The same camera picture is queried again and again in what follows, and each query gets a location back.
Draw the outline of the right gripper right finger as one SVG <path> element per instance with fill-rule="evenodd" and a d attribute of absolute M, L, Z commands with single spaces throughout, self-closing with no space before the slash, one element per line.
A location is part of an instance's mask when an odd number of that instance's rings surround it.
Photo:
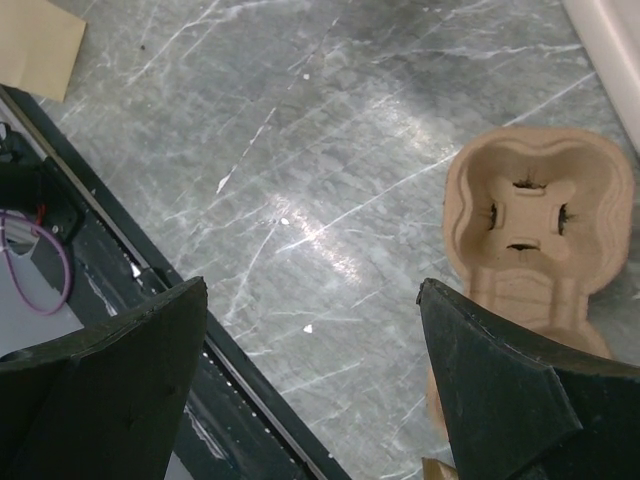
<path fill-rule="evenodd" d="M 416 302 L 459 478 L 638 478 L 638 367 L 549 340 L 436 279 Z"/>

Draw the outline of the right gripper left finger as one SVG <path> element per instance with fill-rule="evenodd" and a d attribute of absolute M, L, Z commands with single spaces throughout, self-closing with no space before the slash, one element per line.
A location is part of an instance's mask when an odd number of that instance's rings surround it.
<path fill-rule="evenodd" d="M 185 281 L 108 321 L 1 359 L 4 479 L 162 479 L 204 343 Z"/>

